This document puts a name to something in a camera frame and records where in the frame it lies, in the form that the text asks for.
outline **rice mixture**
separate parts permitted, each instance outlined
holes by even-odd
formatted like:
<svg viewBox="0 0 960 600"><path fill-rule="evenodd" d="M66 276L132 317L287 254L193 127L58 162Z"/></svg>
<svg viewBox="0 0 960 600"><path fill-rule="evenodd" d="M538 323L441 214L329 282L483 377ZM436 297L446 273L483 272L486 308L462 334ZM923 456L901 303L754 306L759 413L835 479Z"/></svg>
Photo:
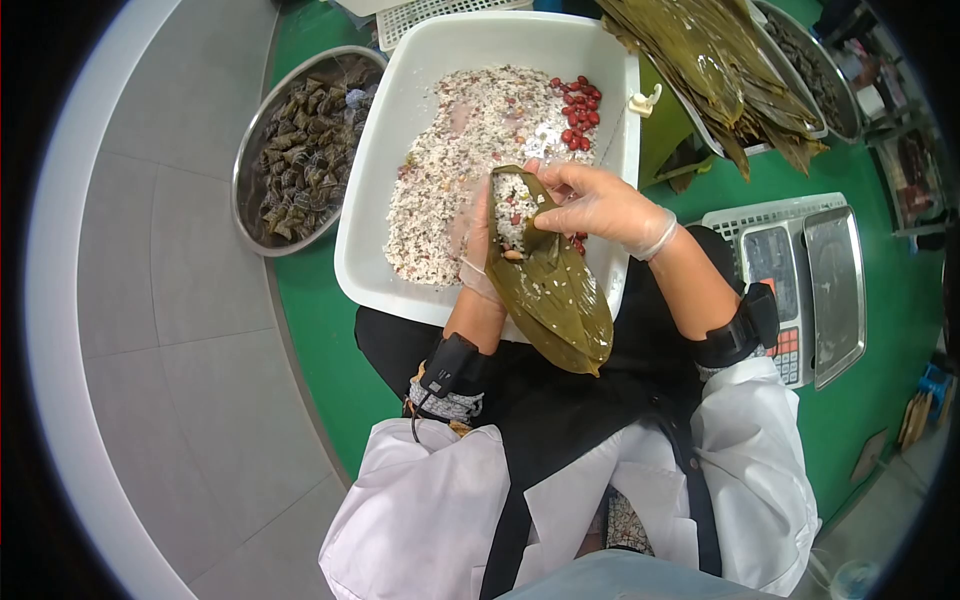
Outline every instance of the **rice mixture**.
<svg viewBox="0 0 960 600"><path fill-rule="evenodd" d="M534 199L520 175L500 173L493 176L493 201L496 202L493 212L496 215L497 241L503 246L504 252L520 254L507 254L508 258L524 257L523 230L527 226L527 219L537 214L538 204L545 202L543 196L538 195Z"/></svg>
<svg viewBox="0 0 960 600"><path fill-rule="evenodd" d="M457 216L493 167L522 165L532 157L591 164L594 149L573 151L561 140L568 102L543 71L513 65L455 71L437 82L434 93L437 116L398 169L384 254L400 277L446 286L458 282L468 233L458 227L464 219ZM530 216L536 201L520 176L513 177L527 195L520 214ZM513 214L506 216L508 224ZM524 220L514 223L510 234L520 252Z"/></svg>

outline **white sleeve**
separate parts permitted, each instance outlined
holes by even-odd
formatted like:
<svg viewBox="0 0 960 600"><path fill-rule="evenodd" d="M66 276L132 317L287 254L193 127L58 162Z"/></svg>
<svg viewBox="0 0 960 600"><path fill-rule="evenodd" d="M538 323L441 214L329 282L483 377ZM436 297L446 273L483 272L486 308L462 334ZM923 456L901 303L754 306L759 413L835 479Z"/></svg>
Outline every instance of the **white sleeve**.
<svg viewBox="0 0 960 600"><path fill-rule="evenodd" d="M500 432L375 425L356 482L327 531L320 567L340 599L456 599L484 564L510 487Z"/></svg>
<svg viewBox="0 0 960 600"><path fill-rule="evenodd" d="M750 358L707 382L690 422L724 578L781 596L804 574L819 526L798 403L769 357Z"/></svg>

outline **white coat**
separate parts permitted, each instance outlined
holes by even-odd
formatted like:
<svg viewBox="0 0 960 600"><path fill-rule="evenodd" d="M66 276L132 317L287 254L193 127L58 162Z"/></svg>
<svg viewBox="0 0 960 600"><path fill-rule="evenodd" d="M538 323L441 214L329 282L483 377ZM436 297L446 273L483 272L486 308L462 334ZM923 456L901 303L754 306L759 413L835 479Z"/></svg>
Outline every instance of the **white coat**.
<svg viewBox="0 0 960 600"><path fill-rule="evenodd" d="M797 395L767 357L711 378L691 420L713 502L725 579L787 595L818 528L797 431ZM333 519L320 567L341 599L475 600L510 478L500 432L375 425ZM654 554L698 567L685 475L658 430L633 424L524 495L533 519L516 586L572 561L607 485L630 500Z"/></svg>

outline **scale keypad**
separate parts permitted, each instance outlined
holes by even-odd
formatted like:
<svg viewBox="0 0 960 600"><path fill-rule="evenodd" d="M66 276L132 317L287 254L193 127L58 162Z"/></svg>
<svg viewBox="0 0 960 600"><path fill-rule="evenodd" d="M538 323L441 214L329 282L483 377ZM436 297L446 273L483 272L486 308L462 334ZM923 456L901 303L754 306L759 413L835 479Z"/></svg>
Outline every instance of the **scale keypad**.
<svg viewBox="0 0 960 600"><path fill-rule="evenodd" d="M767 349L767 356L774 359L774 365L780 370L780 378L787 385L800 380L799 334L797 327L787 327L778 334L777 345Z"/></svg>

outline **gray tile floor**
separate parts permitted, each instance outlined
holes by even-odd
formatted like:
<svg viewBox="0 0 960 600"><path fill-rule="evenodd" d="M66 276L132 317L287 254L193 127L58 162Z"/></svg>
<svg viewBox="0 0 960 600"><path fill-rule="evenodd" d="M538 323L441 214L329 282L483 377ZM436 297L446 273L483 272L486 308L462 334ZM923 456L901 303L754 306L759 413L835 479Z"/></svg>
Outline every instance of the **gray tile floor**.
<svg viewBox="0 0 960 600"><path fill-rule="evenodd" d="M137 65L87 192L87 385L128 498L206 598L328 597L317 555L346 490L287 360L229 180L276 9L183 0Z"/></svg>

